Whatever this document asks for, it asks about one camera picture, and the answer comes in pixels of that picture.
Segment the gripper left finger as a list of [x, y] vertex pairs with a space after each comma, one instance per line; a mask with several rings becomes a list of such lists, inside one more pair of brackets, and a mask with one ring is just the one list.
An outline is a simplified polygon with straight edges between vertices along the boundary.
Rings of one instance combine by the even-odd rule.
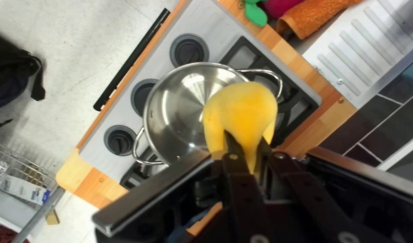
[[199, 207], [222, 203], [195, 237], [195, 243], [272, 243], [266, 205], [249, 172], [242, 147], [227, 131], [227, 151], [211, 164], [211, 174], [195, 183]]

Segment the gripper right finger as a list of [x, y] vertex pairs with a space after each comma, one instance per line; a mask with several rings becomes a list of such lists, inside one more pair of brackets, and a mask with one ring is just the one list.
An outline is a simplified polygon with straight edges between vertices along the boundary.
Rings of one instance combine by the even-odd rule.
[[333, 200], [319, 180], [284, 152], [274, 152], [262, 139], [259, 150], [264, 168], [276, 178], [279, 200], [268, 206], [274, 242], [284, 243], [392, 243], [354, 222]]

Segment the orange plushy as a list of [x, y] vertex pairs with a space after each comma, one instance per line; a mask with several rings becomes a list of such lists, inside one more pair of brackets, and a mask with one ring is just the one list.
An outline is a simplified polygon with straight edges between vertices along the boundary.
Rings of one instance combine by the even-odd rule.
[[241, 145], [248, 169], [255, 173], [256, 151], [262, 139], [270, 144], [278, 113], [275, 96], [264, 85], [243, 82], [215, 93], [202, 111], [205, 142], [214, 159], [227, 148], [224, 132]]

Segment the steel pot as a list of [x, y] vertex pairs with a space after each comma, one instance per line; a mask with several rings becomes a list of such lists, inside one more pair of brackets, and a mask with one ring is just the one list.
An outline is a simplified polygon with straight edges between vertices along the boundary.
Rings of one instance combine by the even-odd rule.
[[220, 63], [196, 62], [164, 75], [148, 94], [143, 126], [134, 142], [135, 161], [170, 165], [191, 152], [207, 151], [203, 107], [222, 88], [248, 82], [245, 73], [270, 76], [277, 87], [275, 97], [280, 98], [282, 77], [267, 69], [234, 69]]

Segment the green plushy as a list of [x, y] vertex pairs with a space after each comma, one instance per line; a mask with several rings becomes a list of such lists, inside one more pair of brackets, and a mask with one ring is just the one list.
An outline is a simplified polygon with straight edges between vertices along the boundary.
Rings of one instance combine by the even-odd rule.
[[259, 2], [265, 0], [242, 0], [244, 2], [244, 12], [248, 20], [258, 27], [267, 24], [267, 14], [258, 6]]

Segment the red plushy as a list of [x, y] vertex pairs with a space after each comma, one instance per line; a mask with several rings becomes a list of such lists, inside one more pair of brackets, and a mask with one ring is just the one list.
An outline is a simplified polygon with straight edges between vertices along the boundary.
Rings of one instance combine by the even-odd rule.
[[303, 1], [304, 0], [266, 0], [262, 2], [262, 5], [269, 17], [277, 19]]

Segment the black burner grate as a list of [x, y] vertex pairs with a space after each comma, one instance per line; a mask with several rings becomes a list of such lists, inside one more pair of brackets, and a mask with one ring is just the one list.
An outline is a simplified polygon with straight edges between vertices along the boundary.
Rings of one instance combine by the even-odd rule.
[[284, 62], [262, 45], [254, 45], [244, 36], [238, 38], [220, 60], [234, 69], [267, 69], [282, 80], [272, 146], [281, 145], [322, 103], [321, 97]]
[[168, 165], [146, 165], [135, 162], [128, 171], [123, 175], [119, 185], [125, 189], [131, 190], [139, 186], [143, 181], [158, 174], [159, 172], [168, 168]]

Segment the black range hood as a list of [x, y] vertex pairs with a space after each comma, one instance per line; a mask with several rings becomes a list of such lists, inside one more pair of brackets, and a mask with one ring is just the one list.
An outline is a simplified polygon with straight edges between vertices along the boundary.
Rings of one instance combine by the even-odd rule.
[[[279, 200], [276, 178], [264, 168], [256, 180], [268, 209]], [[389, 238], [413, 243], [413, 183], [340, 155], [320, 150], [297, 161], [313, 174], [354, 222]], [[199, 207], [195, 183], [209, 177], [210, 156], [189, 159], [131, 190], [93, 216], [98, 243], [195, 243], [195, 237], [222, 209], [222, 203]]]

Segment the stove knob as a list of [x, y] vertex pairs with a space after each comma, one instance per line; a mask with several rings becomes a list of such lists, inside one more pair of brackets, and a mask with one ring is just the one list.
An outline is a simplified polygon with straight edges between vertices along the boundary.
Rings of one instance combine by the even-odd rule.
[[116, 156], [128, 156], [133, 153], [137, 134], [127, 126], [111, 126], [104, 134], [106, 148]]
[[185, 33], [176, 37], [170, 46], [169, 54], [176, 68], [190, 63], [208, 62], [210, 56], [205, 40], [193, 33]]
[[158, 82], [158, 79], [144, 79], [137, 83], [131, 92], [131, 105], [134, 112], [143, 117], [143, 111], [146, 105], [146, 100], [151, 89]]

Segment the orange towel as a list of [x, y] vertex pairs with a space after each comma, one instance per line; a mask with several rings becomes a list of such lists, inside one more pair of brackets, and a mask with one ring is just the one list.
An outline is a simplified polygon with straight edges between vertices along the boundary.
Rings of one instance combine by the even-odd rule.
[[339, 12], [364, 0], [304, 0], [286, 11], [276, 22], [279, 35], [292, 32], [304, 40]]

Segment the toy kitchen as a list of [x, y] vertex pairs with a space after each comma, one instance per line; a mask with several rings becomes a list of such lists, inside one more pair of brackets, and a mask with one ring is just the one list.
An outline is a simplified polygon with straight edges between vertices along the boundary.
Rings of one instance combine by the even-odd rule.
[[132, 89], [144, 79], [159, 80], [176, 68], [169, 52], [173, 40], [181, 34], [193, 33], [202, 37], [208, 45], [209, 62], [219, 63], [238, 38], [244, 36], [254, 45], [269, 49], [321, 97], [322, 103], [318, 109], [282, 143], [286, 151], [295, 155], [305, 151], [302, 139], [296, 138], [296, 134], [307, 130], [315, 117], [326, 113], [327, 103], [332, 100], [327, 94], [336, 98], [341, 96], [346, 108], [356, 108], [303, 55], [299, 57], [290, 45], [281, 41], [271, 27], [257, 28], [249, 24], [243, 15], [244, 11], [237, 9], [237, 0], [184, 0], [179, 3], [102, 107], [100, 115], [76, 151], [58, 172], [60, 186], [98, 208], [109, 205], [127, 192], [119, 183], [136, 162], [135, 158], [133, 154], [112, 154], [104, 143], [105, 131], [111, 126], [121, 125], [138, 134], [143, 119], [132, 108]]

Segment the white packet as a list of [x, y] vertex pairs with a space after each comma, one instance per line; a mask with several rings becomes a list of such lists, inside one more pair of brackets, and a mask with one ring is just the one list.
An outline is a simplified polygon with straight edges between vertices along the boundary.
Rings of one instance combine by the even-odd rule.
[[39, 206], [43, 205], [51, 195], [50, 190], [11, 175], [3, 176], [0, 189]]

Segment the black bag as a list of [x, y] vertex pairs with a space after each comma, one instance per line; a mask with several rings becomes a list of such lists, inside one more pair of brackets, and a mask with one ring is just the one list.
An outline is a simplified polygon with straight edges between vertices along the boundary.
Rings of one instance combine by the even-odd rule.
[[44, 65], [38, 57], [0, 35], [0, 109], [20, 97], [30, 80], [30, 97], [35, 101], [45, 99], [43, 75]]

